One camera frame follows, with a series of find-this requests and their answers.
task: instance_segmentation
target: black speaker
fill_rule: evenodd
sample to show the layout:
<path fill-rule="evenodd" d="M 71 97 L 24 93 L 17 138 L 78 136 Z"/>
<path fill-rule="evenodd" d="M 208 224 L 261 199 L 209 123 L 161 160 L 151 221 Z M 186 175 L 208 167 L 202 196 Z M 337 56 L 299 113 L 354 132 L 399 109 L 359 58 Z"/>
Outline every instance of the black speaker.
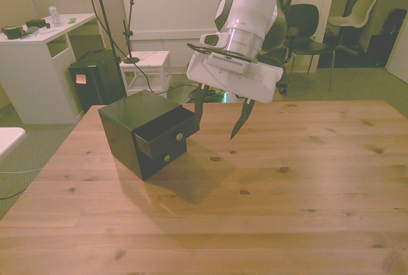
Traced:
<path fill-rule="evenodd" d="M 69 74 L 84 112 L 93 105 L 109 105 L 122 98 L 112 50 L 88 52 L 69 66 Z"/>

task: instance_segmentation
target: drawer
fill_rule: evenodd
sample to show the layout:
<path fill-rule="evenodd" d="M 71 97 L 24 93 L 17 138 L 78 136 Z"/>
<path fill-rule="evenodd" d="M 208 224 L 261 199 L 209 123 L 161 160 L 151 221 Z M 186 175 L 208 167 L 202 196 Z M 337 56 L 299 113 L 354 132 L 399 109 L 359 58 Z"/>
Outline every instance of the drawer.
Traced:
<path fill-rule="evenodd" d="M 151 159 L 164 158 L 196 133 L 194 112 L 179 106 L 134 130 L 137 146 Z"/>

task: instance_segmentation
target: black drawer cabinet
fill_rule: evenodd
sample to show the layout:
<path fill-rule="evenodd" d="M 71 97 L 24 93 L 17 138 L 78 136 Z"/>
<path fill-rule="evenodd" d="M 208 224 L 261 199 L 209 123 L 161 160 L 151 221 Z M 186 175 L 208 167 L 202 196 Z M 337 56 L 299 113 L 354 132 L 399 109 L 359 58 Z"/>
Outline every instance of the black drawer cabinet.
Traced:
<path fill-rule="evenodd" d="M 143 180 L 187 151 L 194 112 L 150 91 L 99 109 L 112 154 Z"/>

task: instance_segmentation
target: office chair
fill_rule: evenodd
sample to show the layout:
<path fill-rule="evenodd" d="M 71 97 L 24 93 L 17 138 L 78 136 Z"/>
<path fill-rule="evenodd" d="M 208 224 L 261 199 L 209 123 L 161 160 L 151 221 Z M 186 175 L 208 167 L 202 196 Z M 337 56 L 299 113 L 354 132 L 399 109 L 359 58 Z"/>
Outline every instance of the office chair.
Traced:
<path fill-rule="evenodd" d="M 328 19 L 328 22 L 331 26 L 340 27 L 340 29 L 342 29 L 341 27 L 361 28 L 367 23 L 368 18 L 370 16 L 370 12 L 374 7 L 376 1 L 377 0 L 357 0 L 349 16 L 330 17 Z M 357 51 L 351 50 L 350 48 L 347 48 L 342 45 L 344 33 L 345 31 L 344 29 L 342 29 L 342 32 L 340 34 L 339 49 L 344 50 L 353 55 L 358 55 Z"/>
<path fill-rule="evenodd" d="M 288 36 L 284 42 L 284 46 L 289 49 L 288 56 L 293 54 L 293 62 L 291 67 L 291 73 L 289 76 L 288 88 L 291 82 L 293 68 L 295 67 L 296 55 L 310 55 L 312 59 L 310 60 L 309 69 L 307 74 L 309 74 L 310 67 L 312 66 L 313 57 L 315 55 L 321 54 L 332 54 L 331 58 L 331 68 L 329 77 L 328 90 L 332 84 L 332 71 L 334 67 L 335 51 L 337 50 L 337 45 L 329 45 L 320 42 L 316 42 L 311 39 L 311 37 L 316 32 L 317 26 L 319 25 L 319 10 L 316 6 L 312 4 L 296 4 L 292 5 L 289 9 L 288 16 L 288 31 L 291 34 Z"/>

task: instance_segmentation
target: sticky note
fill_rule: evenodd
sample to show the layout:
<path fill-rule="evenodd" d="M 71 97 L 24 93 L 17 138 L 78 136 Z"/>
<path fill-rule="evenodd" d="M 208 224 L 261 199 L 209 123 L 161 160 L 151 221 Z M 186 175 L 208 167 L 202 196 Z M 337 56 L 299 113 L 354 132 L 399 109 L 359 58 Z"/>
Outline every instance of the sticky note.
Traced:
<path fill-rule="evenodd" d="M 87 76 L 85 74 L 77 74 L 76 75 L 76 83 L 85 85 L 87 83 Z"/>

